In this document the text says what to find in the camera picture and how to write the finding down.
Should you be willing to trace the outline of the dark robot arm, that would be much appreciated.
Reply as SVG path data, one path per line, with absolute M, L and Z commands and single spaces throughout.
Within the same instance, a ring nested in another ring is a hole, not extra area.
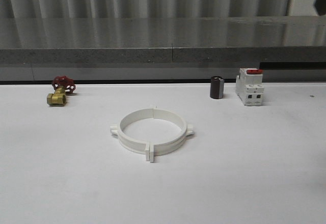
M 326 14 L 326 0 L 315 0 L 314 9 L 318 16 Z

